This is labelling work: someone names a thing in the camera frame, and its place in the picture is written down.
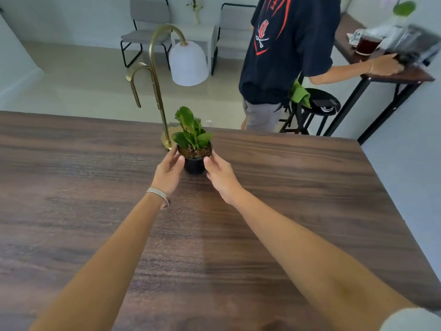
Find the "bangle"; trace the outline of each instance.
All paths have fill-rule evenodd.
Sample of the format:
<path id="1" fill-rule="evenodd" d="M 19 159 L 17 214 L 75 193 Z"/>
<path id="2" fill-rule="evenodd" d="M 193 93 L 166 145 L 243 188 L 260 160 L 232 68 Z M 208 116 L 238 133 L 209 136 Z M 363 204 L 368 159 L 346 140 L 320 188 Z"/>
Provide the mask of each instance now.
<path id="1" fill-rule="evenodd" d="M 371 74 L 371 72 L 373 71 L 373 62 L 371 61 L 370 63 L 372 64 L 372 67 L 370 68 L 370 71 L 369 71 L 369 72 L 365 73 L 366 75 L 367 75 L 367 74 Z"/>
<path id="2" fill-rule="evenodd" d="M 146 194 L 147 194 L 147 193 L 153 193 L 153 194 L 159 195 L 160 197 L 162 197 L 162 198 L 167 202 L 167 205 L 166 205 L 164 208 L 161 208 L 161 210 L 167 209 L 167 208 L 170 206 L 170 203 L 172 202 L 172 201 L 167 197 L 167 194 L 165 194 L 163 191 L 160 191 L 159 189 L 156 189 L 156 188 L 149 188 L 149 189 L 147 189 L 147 191 L 146 191 Z"/>

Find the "gray shorts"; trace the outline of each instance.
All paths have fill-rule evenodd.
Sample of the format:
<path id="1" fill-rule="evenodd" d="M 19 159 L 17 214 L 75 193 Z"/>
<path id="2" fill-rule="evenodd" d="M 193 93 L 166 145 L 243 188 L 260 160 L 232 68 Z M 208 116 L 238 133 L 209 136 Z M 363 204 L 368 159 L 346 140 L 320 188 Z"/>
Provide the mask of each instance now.
<path id="1" fill-rule="evenodd" d="M 274 132 L 282 113 L 282 104 L 252 105 L 243 100 L 243 110 L 246 114 L 246 129 L 255 131 Z"/>

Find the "white lamp shade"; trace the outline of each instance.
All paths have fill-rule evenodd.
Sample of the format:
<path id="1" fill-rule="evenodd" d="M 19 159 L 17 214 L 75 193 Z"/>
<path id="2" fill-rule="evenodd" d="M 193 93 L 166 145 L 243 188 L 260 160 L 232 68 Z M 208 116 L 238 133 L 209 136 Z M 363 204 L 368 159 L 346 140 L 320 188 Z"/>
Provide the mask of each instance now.
<path id="1" fill-rule="evenodd" d="M 204 51 L 195 42 L 187 41 L 173 46 L 168 55 L 172 78 L 180 86 L 195 86 L 209 75 Z"/>

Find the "curved brass pole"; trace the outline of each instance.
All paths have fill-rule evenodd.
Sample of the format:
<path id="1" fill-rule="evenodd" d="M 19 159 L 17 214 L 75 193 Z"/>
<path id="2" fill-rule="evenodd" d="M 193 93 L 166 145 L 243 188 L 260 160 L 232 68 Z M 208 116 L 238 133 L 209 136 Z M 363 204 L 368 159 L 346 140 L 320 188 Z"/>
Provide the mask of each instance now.
<path id="1" fill-rule="evenodd" d="M 155 92 L 156 97 L 156 103 L 158 106 L 159 111 L 161 112 L 161 118 L 162 123 L 164 127 L 164 135 L 163 137 L 163 146 L 166 150 L 170 150 L 172 148 L 172 141 L 170 139 L 170 133 L 168 132 L 167 127 L 167 120 L 165 119 L 165 112 L 164 112 L 164 104 L 162 103 L 162 96 L 161 96 L 161 89 L 159 87 L 159 81 L 158 76 L 156 73 L 156 63 L 155 63 L 155 55 L 154 55 L 154 47 L 156 43 L 156 39 L 158 36 L 166 31 L 166 30 L 174 30 L 178 34 L 179 38 L 181 39 L 181 45 L 188 45 L 187 41 L 185 40 L 185 37 L 181 30 L 179 30 L 177 27 L 171 24 L 163 24 L 159 26 L 155 32 L 153 33 L 152 41 L 150 42 L 150 49 L 149 49 L 149 58 L 150 58 L 150 67 L 146 65 L 145 63 L 138 63 L 138 66 L 126 77 L 126 79 L 130 82 L 130 86 L 133 91 L 133 95 L 135 96 L 136 105 L 138 108 L 141 107 L 141 102 L 139 101 L 138 93 L 136 92 L 135 82 L 134 82 L 134 76 L 135 73 L 140 70 L 141 68 L 146 68 L 150 71 L 150 75 L 152 78 L 152 84 L 153 84 L 153 90 Z"/>

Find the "soil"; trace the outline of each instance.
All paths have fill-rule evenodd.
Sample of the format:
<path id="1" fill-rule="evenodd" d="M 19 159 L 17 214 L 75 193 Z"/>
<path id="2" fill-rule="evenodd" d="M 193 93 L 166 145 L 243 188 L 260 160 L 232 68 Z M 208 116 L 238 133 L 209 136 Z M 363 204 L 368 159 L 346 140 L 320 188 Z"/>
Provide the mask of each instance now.
<path id="1" fill-rule="evenodd" d="M 179 146 L 178 149 L 179 153 L 187 159 L 202 159 L 211 155 L 212 145 L 209 142 L 206 147 L 200 150 L 193 150 L 191 145 L 189 145 L 186 149 Z"/>

